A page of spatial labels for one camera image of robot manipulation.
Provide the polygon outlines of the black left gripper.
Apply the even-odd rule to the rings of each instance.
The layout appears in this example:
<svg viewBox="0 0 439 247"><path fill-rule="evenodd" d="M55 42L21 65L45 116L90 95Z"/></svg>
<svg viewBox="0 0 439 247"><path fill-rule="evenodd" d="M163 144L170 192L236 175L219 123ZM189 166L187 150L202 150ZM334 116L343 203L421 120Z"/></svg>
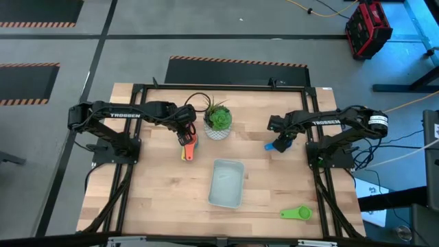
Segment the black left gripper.
<svg viewBox="0 0 439 247"><path fill-rule="evenodd" d="M191 104L180 107L170 104L167 109L169 113L167 128L178 133L178 142L181 146L192 143L196 134L193 125L196 120L195 108Z"/></svg>

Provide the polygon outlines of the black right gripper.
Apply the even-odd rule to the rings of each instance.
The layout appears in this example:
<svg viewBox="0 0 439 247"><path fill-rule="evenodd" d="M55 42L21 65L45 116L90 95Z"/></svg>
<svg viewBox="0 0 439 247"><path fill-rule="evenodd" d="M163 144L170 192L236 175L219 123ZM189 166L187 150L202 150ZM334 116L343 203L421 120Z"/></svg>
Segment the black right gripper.
<svg viewBox="0 0 439 247"><path fill-rule="evenodd" d="M292 113L287 113L284 117L271 115L267 129L279 134L273 141L273 148L280 153L292 146L292 141L298 134L305 133L305 127L292 122Z"/></svg>

